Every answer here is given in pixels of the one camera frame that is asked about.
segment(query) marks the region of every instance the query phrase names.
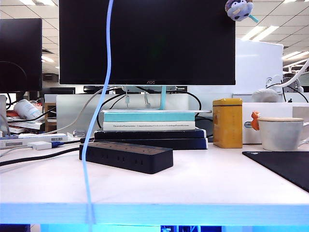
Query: yellow canister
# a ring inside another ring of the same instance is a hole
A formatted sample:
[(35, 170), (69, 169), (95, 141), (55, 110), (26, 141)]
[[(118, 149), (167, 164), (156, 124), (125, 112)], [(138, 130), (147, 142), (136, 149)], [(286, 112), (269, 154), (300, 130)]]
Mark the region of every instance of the yellow canister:
[(212, 102), (213, 144), (242, 148), (242, 99), (223, 98)]

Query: small orange toy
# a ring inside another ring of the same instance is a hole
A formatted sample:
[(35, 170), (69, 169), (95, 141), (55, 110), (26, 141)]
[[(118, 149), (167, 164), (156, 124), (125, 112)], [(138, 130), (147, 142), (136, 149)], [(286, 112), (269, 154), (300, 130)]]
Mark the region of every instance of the small orange toy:
[(251, 117), (253, 118), (252, 122), (251, 122), (251, 126), (253, 129), (255, 129), (256, 131), (260, 130), (259, 128), (259, 122), (258, 122), (258, 118), (260, 117), (260, 113), (257, 111), (253, 111), (251, 114)]

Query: black mouse pad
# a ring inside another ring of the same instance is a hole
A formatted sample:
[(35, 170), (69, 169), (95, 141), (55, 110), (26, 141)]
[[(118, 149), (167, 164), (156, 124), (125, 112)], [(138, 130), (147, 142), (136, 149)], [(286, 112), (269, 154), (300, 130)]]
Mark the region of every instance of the black mouse pad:
[(242, 153), (309, 192), (309, 151), (244, 151)]

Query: desk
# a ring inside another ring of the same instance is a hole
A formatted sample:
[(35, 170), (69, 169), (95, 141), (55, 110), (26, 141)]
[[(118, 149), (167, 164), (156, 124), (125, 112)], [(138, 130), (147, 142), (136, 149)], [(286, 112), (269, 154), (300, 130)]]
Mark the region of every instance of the desk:
[[(58, 152), (17, 150), (1, 161)], [(309, 145), (302, 146), (309, 150)], [(154, 175), (88, 163), (95, 220), (109, 225), (309, 225), (309, 193), (241, 154), (174, 151)], [(78, 152), (0, 167), (0, 223), (86, 223)]]

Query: coffee mug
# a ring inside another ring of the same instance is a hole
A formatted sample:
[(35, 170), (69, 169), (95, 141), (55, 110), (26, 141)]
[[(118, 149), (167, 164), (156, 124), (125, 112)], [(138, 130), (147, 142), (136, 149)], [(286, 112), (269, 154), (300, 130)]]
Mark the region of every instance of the coffee mug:
[(262, 146), (269, 151), (297, 151), (298, 147), (309, 142), (300, 139), (304, 119), (296, 117), (260, 117), (258, 119)]

